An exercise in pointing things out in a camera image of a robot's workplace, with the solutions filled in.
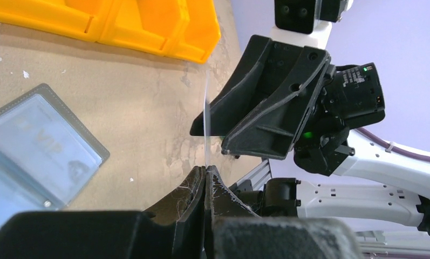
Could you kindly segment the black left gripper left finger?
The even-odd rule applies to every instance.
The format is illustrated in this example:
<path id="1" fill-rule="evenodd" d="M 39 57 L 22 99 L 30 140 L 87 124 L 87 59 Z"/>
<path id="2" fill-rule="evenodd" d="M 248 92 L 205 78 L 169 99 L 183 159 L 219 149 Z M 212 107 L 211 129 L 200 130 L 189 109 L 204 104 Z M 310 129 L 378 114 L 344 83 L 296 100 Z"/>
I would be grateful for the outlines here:
<path id="1" fill-rule="evenodd" d="M 206 169 L 144 211 L 24 212 L 0 229 L 0 258 L 200 258 Z"/>

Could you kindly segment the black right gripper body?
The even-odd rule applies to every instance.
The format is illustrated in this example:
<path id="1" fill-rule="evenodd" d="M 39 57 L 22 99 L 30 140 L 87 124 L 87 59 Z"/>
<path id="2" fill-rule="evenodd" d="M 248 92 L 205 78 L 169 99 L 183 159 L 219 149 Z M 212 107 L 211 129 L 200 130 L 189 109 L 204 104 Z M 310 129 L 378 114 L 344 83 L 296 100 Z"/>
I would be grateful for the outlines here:
<path id="1" fill-rule="evenodd" d="M 347 158 L 350 130 L 385 118 L 385 100 L 375 63 L 345 65 L 325 83 L 294 146 L 294 163 L 314 174 L 329 176 Z"/>

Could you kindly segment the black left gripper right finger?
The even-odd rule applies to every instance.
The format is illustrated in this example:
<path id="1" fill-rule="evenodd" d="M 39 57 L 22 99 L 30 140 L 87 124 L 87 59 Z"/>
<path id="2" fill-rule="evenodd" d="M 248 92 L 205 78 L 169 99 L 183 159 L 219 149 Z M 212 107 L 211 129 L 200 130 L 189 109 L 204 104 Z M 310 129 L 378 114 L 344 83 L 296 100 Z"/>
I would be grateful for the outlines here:
<path id="1" fill-rule="evenodd" d="M 206 168 L 207 258 L 363 258 L 353 231 L 336 219 L 260 217 Z"/>

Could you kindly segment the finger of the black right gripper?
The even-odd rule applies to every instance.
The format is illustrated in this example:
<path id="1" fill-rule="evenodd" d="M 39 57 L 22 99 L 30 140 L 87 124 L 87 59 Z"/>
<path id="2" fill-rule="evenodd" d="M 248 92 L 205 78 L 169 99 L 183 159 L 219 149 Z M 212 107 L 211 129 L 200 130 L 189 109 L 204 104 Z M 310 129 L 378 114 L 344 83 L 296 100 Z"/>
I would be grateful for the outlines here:
<path id="1" fill-rule="evenodd" d="M 331 62 L 327 51 L 303 48 L 278 89 L 228 135 L 221 136 L 222 154 L 273 159 L 287 156 L 303 133 Z"/>
<path id="2" fill-rule="evenodd" d="M 228 135 L 282 84 L 297 63 L 303 46 L 253 35 L 221 92 L 210 102 L 210 133 Z"/>

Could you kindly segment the grey leather card holder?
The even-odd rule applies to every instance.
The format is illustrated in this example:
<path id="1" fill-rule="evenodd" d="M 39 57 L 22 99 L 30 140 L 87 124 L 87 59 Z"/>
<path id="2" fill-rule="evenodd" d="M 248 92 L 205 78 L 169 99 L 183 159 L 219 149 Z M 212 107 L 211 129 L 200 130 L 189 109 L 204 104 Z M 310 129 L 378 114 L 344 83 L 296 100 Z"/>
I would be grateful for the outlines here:
<path id="1" fill-rule="evenodd" d="M 0 108 L 0 228 L 27 211 L 65 208 L 110 157 L 47 84 Z"/>

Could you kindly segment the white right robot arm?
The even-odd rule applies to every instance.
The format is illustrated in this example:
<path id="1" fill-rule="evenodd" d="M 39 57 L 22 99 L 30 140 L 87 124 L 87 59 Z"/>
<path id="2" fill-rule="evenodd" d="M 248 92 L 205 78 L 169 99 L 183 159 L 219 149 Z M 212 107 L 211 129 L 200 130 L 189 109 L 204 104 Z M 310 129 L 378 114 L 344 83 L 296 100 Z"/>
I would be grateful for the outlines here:
<path id="1" fill-rule="evenodd" d="M 253 35 L 229 80 L 194 119 L 192 136 L 220 137 L 221 153 L 264 160 L 293 155 L 302 170 L 375 186 L 294 178 L 234 197 L 259 216 L 345 217 L 394 222 L 430 236 L 430 155 L 369 132 L 385 118 L 377 67 L 333 65 L 331 26 L 351 1 L 275 1 L 275 35 Z"/>

